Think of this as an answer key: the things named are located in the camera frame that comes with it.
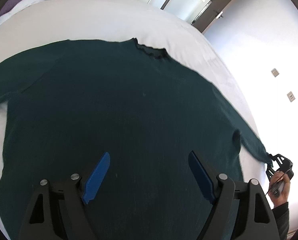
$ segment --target sweater cuff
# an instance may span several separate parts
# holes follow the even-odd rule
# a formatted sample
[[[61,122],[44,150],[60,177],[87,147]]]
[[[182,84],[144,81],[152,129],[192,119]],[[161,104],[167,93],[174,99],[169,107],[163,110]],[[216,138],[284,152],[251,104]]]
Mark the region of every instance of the sweater cuff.
[[[286,202],[280,206],[277,206],[276,208],[272,209],[274,218],[277,220],[279,219],[285,212],[287,212],[289,209],[289,203]]]

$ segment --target dark green sweater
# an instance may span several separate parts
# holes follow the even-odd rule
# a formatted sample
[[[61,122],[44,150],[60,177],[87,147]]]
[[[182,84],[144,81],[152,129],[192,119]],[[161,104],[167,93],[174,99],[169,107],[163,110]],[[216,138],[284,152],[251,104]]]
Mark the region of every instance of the dark green sweater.
[[[242,180],[241,143],[270,163],[261,141],[210,82],[164,49],[60,41],[0,63],[8,100],[0,216],[16,240],[41,179],[61,181],[108,151],[111,165],[86,206],[99,239],[196,239],[210,204],[188,167],[199,151]],[[234,223],[236,203],[228,223]]]

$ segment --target purple blanket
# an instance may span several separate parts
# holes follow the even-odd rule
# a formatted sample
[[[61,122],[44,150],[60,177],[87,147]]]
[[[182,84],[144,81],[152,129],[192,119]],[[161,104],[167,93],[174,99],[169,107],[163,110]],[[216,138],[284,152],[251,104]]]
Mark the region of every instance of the purple blanket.
[[[8,0],[5,5],[0,10],[0,16],[11,11],[12,8],[16,6],[22,0]]]

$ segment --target white bed sheet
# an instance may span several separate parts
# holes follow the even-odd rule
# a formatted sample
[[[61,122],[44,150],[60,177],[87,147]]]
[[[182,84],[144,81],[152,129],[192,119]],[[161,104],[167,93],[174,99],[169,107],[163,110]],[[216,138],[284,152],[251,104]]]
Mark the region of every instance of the white bed sheet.
[[[21,51],[62,40],[126,41],[166,48],[175,60],[212,82],[257,133],[248,104],[235,79],[204,36],[167,12],[135,0],[46,0],[29,6],[0,25],[0,62]],[[0,105],[0,178],[6,125]],[[265,182],[265,165],[244,148],[240,163],[245,181]],[[0,219],[0,229],[7,236]]]
[[[22,0],[17,3],[14,8],[12,8],[9,12],[0,16],[0,25],[11,18],[11,16],[15,15],[17,12],[22,11],[23,9],[33,5],[35,3],[41,2],[44,0]]]

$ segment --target sweater sleeve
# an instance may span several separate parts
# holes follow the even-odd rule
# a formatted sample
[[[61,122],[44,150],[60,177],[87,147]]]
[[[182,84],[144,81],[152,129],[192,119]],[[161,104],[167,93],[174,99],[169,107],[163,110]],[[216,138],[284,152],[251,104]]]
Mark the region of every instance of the sweater sleeve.
[[[30,49],[20,52],[0,63],[0,103],[7,101],[16,93],[26,90],[44,73],[53,68],[57,59],[66,52],[65,45],[63,50],[54,49],[58,43],[66,45],[68,41],[41,46],[39,50]]]
[[[289,231],[289,203],[286,202],[272,210],[278,227],[280,240],[286,240]]]

